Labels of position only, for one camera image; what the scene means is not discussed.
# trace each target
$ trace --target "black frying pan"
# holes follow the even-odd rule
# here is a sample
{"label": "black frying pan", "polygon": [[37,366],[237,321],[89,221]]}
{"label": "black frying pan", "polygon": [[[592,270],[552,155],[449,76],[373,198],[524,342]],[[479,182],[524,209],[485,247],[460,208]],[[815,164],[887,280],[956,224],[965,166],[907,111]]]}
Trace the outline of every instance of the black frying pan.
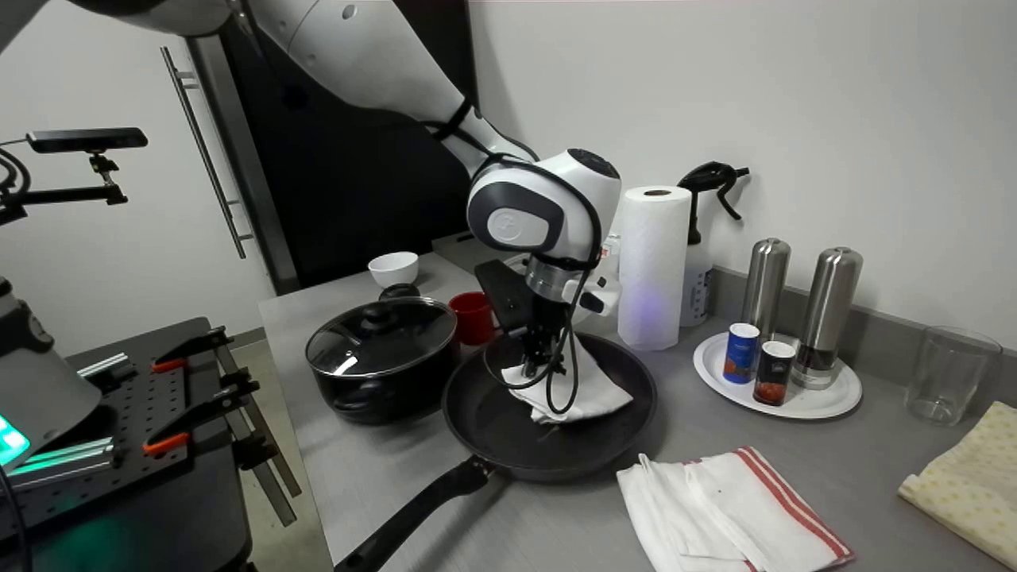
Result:
{"label": "black frying pan", "polygon": [[530,420],[531,407],[508,394],[488,373],[489,363],[519,363],[517,344],[499,338],[453,374],[441,399],[445,422],[473,455],[439,476],[357,547],[336,571],[376,571],[444,503],[474,493],[495,470],[521,480],[579,478],[605,467],[649,426],[657,388],[642,362],[607,340],[579,334],[583,347],[633,401],[593,419],[559,425]]}

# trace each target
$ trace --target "paper towel roll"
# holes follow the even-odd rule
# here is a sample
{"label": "paper towel roll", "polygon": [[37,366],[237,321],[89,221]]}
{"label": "paper towel roll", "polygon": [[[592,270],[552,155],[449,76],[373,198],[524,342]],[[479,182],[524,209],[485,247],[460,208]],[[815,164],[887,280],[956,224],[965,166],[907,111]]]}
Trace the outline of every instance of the paper towel roll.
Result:
{"label": "paper towel roll", "polygon": [[676,186],[642,186],[621,199],[618,335],[634,349],[678,343],[692,198]]}

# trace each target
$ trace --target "pot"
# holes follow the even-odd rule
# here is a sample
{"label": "pot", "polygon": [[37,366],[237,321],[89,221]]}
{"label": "pot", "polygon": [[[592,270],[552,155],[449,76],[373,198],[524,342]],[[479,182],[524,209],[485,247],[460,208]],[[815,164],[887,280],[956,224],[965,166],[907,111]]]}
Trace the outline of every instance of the pot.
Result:
{"label": "pot", "polygon": [[421,296],[394,297],[331,320],[305,356],[321,396],[343,417],[382,424],[437,411],[459,363],[456,314]]}

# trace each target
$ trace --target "red striped towel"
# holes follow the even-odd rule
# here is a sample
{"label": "red striped towel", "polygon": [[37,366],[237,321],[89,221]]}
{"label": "red striped towel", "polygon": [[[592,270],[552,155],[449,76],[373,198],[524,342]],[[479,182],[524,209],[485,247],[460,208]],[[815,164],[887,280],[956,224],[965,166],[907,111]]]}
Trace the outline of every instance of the red striped towel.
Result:
{"label": "red striped towel", "polygon": [[641,456],[618,483],[657,572],[815,572],[854,558],[751,447],[685,464]]}

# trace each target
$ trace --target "white bowl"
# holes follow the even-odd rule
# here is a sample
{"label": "white bowl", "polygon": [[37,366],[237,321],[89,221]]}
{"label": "white bowl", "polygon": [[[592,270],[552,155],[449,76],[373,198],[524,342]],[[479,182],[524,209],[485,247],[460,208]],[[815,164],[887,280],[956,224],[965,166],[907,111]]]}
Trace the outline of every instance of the white bowl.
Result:
{"label": "white bowl", "polygon": [[413,284],[419,270],[418,259],[413,252],[391,252],[367,263],[367,270],[382,288],[393,284]]}

